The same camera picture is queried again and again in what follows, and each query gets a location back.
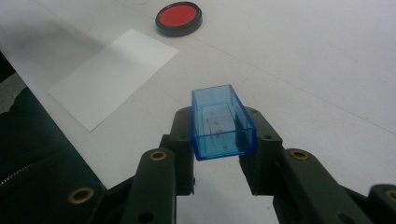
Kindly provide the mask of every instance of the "brass screw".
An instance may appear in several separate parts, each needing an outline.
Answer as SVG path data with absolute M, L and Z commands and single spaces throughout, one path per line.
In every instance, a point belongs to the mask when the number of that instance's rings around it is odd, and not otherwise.
M 308 161 L 309 154 L 302 150 L 293 150 L 290 155 L 297 161 Z
M 166 153 L 164 153 L 163 151 L 157 150 L 157 151 L 151 152 L 151 154 L 149 154 L 149 157 L 151 158 L 152 161 L 162 161 L 166 158 Z
M 388 189 L 385 191 L 385 194 L 394 202 L 396 203 L 396 189 Z
M 87 202 L 95 193 L 92 188 L 84 187 L 75 189 L 69 194 L 68 201 L 72 204 L 80 204 Z

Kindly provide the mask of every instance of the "round red object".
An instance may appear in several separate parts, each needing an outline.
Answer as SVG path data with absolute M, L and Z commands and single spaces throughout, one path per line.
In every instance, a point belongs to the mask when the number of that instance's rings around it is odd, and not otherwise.
M 201 26 L 202 11 L 191 2 L 174 3 L 158 13 L 155 23 L 163 35 L 189 35 Z
M 192 22 L 197 16 L 197 11 L 191 6 L 175 6 L 166 9 L 160 17 L 164 26 L 178 27 Z

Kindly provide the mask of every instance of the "black ring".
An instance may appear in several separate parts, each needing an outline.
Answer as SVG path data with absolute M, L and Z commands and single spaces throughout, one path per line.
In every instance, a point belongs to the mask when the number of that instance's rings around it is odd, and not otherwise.
M 193 7 L 196 11 L 196 16 L 195 18 L 188 22 L 187 24 L 181 25 L 181 26 L 166 26 L 163 25 L 160 22 L 160 18 L 163 15 L 163 13 L 171 8 L 171 7 L 177 7 L 177 6 L 190 6 Z M 166 35 L 166 36 L 172 36 L 172 37 L 177 37 L 177 36 L 183 36 L 183 35 L 189 35 L 196 31 L 202 24 L 202 11 L 201 9 L 195 5 L 194 3 L 191 2 L 177 2 L 174 4 L 171 4 L 167 7 L 164 7 L 161 9 L 161 11 L 157 14 L 157 17 L 155 18 L 155 23 L 158 27 L 158 30 L 160 31 L 161 34 Z

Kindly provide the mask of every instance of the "black plastic part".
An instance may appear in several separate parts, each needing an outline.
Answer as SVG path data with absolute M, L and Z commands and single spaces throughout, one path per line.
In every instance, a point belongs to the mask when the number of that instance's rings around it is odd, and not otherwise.
M 375 223 L 396 223 L 396 186 L 373 186 L 368 197 L 368 214 Z
M 161 15 L 168 8 L 175 7 L 175 6 L 180 6 L 180 5 L 191 6 L 191 7 L 195 8 L 195 10 L 197 12 L 196 17 L 191 22 L 189 22 L 189 23 L 187 23 L 185 25 L 182 25 L 182 26 L 173 27 L 173 26 L 163 25 L 160 22 Z M 171 5 L 167 6 L 167 7 L 164 7 L 163 9 L 161 9 L 161 11 L 157 14 L 157 17 L 155 18 L 155 24 L 157 25 L 158 31 L 162 35 L 171 36 L 171 37 L 179 37 L 179 36 L 183 36 L 183 35 L 189 35 L 189 34 L 195 32 L 201 26 L 201 24 L 202 24 L 202 11 L 194 3 L 191 3 L 191 2 L 177 2 L 177 3 L 171 4 Z
M 105 199 L 96 210 L 92 224 L 120 223 L 133 182 L 134 177 L 131 177 L 106 191 Z
M 287 149 L 279 169 L 301 223 L 373 223 L 312 154 Z
M 257 110 L 245 106 L 257 129 L 256 154 L 239 157 L 239 163 L 253 195 L 274 195 L 279 177 L 276 161 L 283 152 L 282 138 Z
M 191 145 L 191 107 L 178 110 L 175 114 L 171 133 L 164 135 L 160 147 L 175 153 L 177 195 L 194 193 L 194 152 Z
M 176 177 L 174 153 L 166 148 L 143 154 L 121 224 L 174 224 Z

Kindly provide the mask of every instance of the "gray surface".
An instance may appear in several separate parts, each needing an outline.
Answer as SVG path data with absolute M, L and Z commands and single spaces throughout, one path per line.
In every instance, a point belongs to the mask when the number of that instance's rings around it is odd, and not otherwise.
M 15 98 L 25 87 L 26 85 L 17 73 L 0 83 L 0 114 L 11 108 Z

